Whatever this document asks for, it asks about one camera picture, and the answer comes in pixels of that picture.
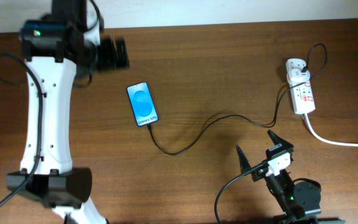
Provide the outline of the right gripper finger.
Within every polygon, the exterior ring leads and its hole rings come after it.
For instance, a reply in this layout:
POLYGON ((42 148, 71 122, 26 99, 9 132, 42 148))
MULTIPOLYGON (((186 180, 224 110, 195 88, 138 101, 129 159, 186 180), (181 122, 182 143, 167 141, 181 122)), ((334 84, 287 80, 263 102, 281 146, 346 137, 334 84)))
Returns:
POLYGON ((269 129, 267 131, 267 134, 269 135, 270 139, 274 143, 274 146, 272 147, 272 149, 278 149, 280 147, 285 147, 285 141, 281 137, 276 135, 272 130, 269 129))
POLYGON ((241 174, 250 174, 252 170, 249 161, 239 145, 236 145, 236 152, 239 158, 241 174))

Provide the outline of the blue Galaxy smartphone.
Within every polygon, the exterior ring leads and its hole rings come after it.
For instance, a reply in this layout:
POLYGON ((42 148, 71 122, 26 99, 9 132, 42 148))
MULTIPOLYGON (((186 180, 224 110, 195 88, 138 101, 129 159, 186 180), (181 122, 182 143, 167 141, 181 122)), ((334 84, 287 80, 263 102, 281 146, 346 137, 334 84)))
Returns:
POLYGON ((136 125, 146 126, 159 120, 149 86, 146 82, 127 87, 136 125))

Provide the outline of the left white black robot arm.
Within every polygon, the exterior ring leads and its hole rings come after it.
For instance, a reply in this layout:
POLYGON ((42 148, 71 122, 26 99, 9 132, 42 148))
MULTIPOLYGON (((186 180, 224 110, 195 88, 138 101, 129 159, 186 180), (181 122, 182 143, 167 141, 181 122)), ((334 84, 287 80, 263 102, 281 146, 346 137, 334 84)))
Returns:
POLYGON ((87 1, 53 1, 51 11, 20 31, 29 88, 27 140, 20 168, 7 175, 12 195, 41 203, 65 223, 106 223, 91 199, 92 174, 73 167, 70 97, 77 78, 129 67, 123 39, 102 39, 99 11, 87 1))

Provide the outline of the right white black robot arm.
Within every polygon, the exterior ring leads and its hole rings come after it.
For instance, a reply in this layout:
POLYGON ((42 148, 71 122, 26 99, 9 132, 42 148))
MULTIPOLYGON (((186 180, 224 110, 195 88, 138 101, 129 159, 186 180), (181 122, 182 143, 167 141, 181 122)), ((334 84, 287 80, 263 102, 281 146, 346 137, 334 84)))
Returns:
POLYGON ((267 131, 273 146, 266 150, 266 159, 256 166, 249 164, 246 155, 236 146, 241 177, 250 175, 254 182, 264 180, 269 192, 278 202, 283 214, 273 217, 273 223, 345 223, 339 218, 318 218, 321 214, 321 184, 315 180, 293 180, 287 167, 293 162, 294 145, 267 131))

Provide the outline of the white charger adapter plug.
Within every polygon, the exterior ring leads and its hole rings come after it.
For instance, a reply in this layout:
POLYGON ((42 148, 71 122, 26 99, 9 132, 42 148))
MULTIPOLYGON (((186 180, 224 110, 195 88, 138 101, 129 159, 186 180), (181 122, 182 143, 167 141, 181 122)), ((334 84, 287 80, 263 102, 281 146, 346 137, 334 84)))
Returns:
POLYGON ((303 83, 310 79, 310 72, 302 72, 300 69, 294 68, 287 73, 287 81, 289 84, 303 83))

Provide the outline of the white power strip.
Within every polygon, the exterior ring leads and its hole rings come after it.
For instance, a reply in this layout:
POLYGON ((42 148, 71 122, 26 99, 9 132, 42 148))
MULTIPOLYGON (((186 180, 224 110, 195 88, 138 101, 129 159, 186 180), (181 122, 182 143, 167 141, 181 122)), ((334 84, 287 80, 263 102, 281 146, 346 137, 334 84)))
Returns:
MULTIPOLYGON (((291 58, 287 60, 285 65, 288 73, 291 69, 294 68, 300 69, 302 71, 302 69, 306 66, 306 62, 300 58, 291 58)), ((295 114, 307 114, 315 110, 315 103, 310 80, 294 85, 289 84, 289 87, 295 114)))

